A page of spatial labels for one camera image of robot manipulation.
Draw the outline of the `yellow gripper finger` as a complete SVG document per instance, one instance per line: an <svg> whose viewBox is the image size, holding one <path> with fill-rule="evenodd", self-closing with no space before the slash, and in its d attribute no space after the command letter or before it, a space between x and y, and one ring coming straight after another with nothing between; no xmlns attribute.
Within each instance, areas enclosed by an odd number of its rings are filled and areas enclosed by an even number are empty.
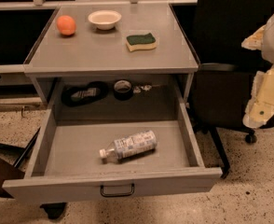
<svg viewBox="0 0 274 224"><path fill-rule="evenodd" d="M274 127L274 65L256 73L242 123L253 129Z"/></svg>
<svg viewBox="0 0 274 224"><path fill-rule="evenodd" d="M258 28L252 35L242 41L241 46L249 50L260 50L262 48L264 30L265 26Z"/></svg>

